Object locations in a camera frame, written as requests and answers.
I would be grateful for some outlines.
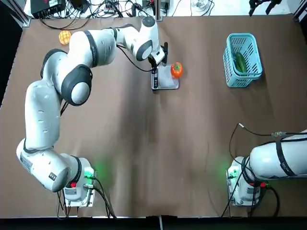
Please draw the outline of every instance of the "tomato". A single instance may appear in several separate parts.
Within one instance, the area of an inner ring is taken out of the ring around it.
[[[180,78],[182,75],[182,65],[180,62],[176,62],[171,66],[171,74],[173,75],[173,78]]]

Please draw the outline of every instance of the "green vegetable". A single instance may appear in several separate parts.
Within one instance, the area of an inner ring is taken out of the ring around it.
[[[244,60],[243,55],[240,52],[236,52],[235,57],[236,57],[236,69],[241,73],[246,73],[247,72],[246,62]]]
[[[241,69],[241,67],[238,65],[237,61],[235,61],[235,65],[236,65],[236,69],[237,69],[239,72],[242,72],[242,69]]]

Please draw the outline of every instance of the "black device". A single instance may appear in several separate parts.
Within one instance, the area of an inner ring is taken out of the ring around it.
[[[70,0],[71,5],[74,9],[85,13],[90,6],[90,3],[87,0]]]
[[[276,6],[277,4],[280,4],[282,2],[282,0],[249,0],[249,5],[250,5],[249,15],[252,16],[255,9],[259,5],[261,5],[264,2],[268,2],[268,1],[270,1],[270,4],[265,11],[267,15],[270,13],[271,9],[274,8],[274,6]]]
[[[134,4],[131,7],[131,12],[132,12],[132,17],[136,17],[136,8]]]
[[[31,0],[31,14],[36,19],[61,12],[65,7],[65,0]]]

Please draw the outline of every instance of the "black strap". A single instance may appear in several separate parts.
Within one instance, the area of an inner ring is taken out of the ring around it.
[[[290,169],[286,159],[284,158],[282,144],[280,141],[276,141],[276,151],[280,162],[280,167],[283,169],[284,173],[288,176],[296,176],[296,174]]]
[[[85,30],[84,33],[87,36],[87,39],[90,43],[90,49],[91,49],[92,58],[93,58],[92,68],[94,68],[98,64],[98,48],[96,46],[95,40],[93,36],[91,35],[91,33],[88,30]]]
[[[75,156],[72,156],[72,157],[74,157],[78,163],[78,171],[77,171],[76,176],[70,181],[69,184],[71,184],[72,182],[78,182],[81,176],[81,167],[82,167],[81,161],[79,160],[78,157],[75,157]]]

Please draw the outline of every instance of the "blue plastic basket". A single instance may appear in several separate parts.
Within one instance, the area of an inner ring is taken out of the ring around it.
[[[257,42],[252,34],[230,34],[223,54],[226,82],[229,87],[247,87],[252,80],[262,75],[262,66]],[[246,62],[247,72],[239,72],[234,63],[233,54],[240,52]]]

